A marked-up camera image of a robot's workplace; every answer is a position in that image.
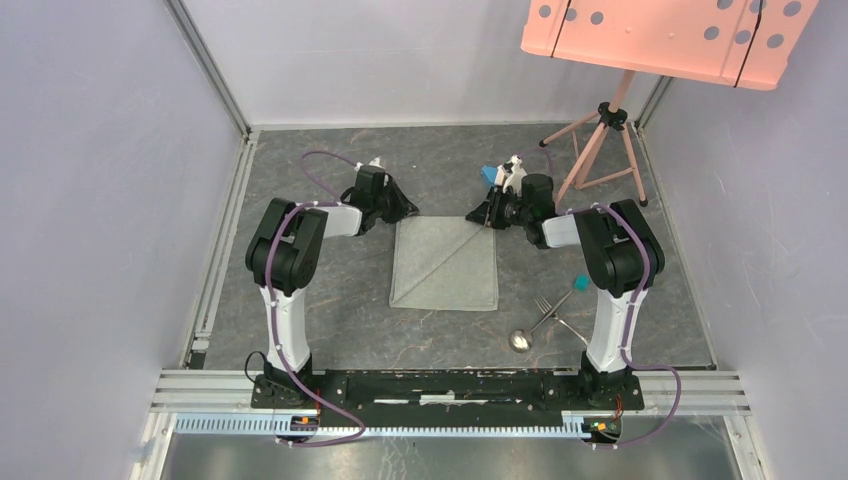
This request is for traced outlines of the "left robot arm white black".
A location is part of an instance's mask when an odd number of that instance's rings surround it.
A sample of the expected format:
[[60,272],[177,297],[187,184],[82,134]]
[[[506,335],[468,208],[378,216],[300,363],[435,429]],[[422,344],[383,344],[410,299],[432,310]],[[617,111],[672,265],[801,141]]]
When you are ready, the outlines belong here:
[[254,381],[258,388],[295,408],[313,397],[305,292],[323,242],[361,236],[379,221],[394,225],[418,213],[392,175],[374,165],[359,166],[354,185],[338,200],[269,202],[245,254],[267,315],[269,347],[263,373]]

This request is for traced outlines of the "grey cloth napkin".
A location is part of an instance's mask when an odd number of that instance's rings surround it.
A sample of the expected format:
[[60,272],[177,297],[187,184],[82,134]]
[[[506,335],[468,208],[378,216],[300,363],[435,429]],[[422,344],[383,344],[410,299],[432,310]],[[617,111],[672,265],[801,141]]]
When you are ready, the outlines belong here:
[[487,312],[498,308],[495,232],[461,216],[417,216],[396,229],[389,306]]

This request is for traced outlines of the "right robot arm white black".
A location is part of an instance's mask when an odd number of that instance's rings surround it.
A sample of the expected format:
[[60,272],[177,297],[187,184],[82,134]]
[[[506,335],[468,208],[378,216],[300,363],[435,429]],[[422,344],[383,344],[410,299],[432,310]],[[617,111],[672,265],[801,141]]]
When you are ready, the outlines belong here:
[[591,408],[633,392],[632,337],[638,312],[665,266],[664,252],[639,206],[627,199],[559,214],[552,178],[534,173],[518,189],[491,187],[465,218],[498,230],[520,226],[539,249],[580,246],[598,301],[576,391]]

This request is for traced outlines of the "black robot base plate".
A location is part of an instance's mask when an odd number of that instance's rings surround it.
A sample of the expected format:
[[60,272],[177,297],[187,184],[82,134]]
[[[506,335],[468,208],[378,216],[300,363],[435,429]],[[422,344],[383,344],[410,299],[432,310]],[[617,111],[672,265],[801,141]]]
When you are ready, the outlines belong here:
[[554,427],[564,412],[645,407],[629,370],[327,370],[303,377],[306,391],[282,371],[250,381],[253,408],[292,409],[298,425],[326,429]]

